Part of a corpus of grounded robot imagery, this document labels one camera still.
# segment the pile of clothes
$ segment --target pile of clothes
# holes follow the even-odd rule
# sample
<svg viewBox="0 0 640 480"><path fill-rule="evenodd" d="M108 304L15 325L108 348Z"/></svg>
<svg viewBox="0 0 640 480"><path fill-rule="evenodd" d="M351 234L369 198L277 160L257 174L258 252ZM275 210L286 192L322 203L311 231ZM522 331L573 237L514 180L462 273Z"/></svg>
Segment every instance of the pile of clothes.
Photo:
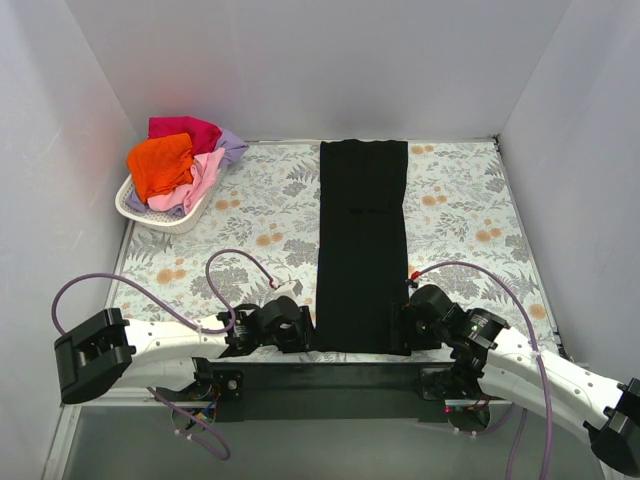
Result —
<svg viewBox="0 0 640 480"><path fill-rule="evenodd" d="M249 148L224 128L193 117L152 117L149 139L127 157L135 189L125 203L176 217L188 215L213 187L218 171Z"/></svg>

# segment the red cloth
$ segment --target red cloth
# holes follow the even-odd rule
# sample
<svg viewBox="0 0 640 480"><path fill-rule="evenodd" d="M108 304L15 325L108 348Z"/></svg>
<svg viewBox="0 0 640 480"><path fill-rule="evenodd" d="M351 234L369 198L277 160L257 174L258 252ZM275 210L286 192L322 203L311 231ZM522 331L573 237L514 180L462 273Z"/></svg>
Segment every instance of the red cloth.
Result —
<svg viewBox="0 0 640 480"><path fill-rule="evenodd" d="M193 117L151 117L149 119L149 138L160 138L176 133L188 133L193 143L191 153L211 153L222 131L213 123Z"/></svg>
<svg viewBox="0 0 640 480"><path fill-rule="evenodd" d="M142 203L166 195L185 183L193 183L191 139L186 133L145 140L127 157L136 192Z"/></svg>

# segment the laundry basket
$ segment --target laundry basket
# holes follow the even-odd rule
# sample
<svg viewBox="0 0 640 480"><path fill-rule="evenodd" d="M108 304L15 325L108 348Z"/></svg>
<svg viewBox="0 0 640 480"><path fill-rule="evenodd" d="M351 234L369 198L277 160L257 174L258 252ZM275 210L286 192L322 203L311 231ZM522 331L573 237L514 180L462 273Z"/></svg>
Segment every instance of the laundry basket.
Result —
<svg viewBox="0 0 640 480"><path fill-rule="evenodd" d="M222 168L218 171L217 181L220 181L225 170L226 168ZM193 210L183 218L178 218L164 212L154 212L153 210L148 210L147 213L140 213L125 203L127 195L134 189L133 180L131 179L131 175L129 175L129 178L125 180L116 195L116 208L123 216L135 220L153 230L166 233L186 233L198 223L204 209L209 205L214 188L215 186L210 188L205 196L196 202Z"/></svg>

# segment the floral pattern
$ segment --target floral pattern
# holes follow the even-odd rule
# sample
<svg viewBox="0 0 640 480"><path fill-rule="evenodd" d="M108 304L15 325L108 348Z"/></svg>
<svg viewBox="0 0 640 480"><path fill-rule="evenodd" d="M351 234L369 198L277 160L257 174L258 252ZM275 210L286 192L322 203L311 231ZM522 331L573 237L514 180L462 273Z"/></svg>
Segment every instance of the floral pattern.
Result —
<svg viewBox="0 0 640 480"><path fill-rule="evenodd" d="M209 206L188 233L169 235L129 226L121 273L148 287L183 315L199 319L222 311L204 276L208 257L222 248L253 254L279 282L298 280L300 302L315 319L320 209L319 145L255 144L216 184ZM411 143L404 216L409 271L463 260L497 274L527 308L538 341L557 351L531 252L493 143ZM231 303L263 303L271 289L245 259L216 259L212 278ZM482 307L526 332L510 298L484 274L443 267L421 278L465 308ZM114 306L125 316L170 321L170 315L127 285ZM442 361L449 350L411 357L308 352L283 355L272 347L234 361Z"/></svg>

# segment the folded black cloth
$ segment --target folded black cloth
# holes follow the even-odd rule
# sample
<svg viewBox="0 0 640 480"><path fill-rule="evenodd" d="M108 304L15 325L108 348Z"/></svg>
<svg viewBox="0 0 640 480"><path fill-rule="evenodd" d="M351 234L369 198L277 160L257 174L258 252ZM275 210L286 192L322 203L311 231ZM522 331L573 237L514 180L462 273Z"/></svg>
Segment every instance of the folded black cloth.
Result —
<svg viewBox="0 0 640 480"><path fill-rule="evenodd" d="M407 162L406 142L320 146L318 350L389 353L391 307L409 300Z"/></svg>

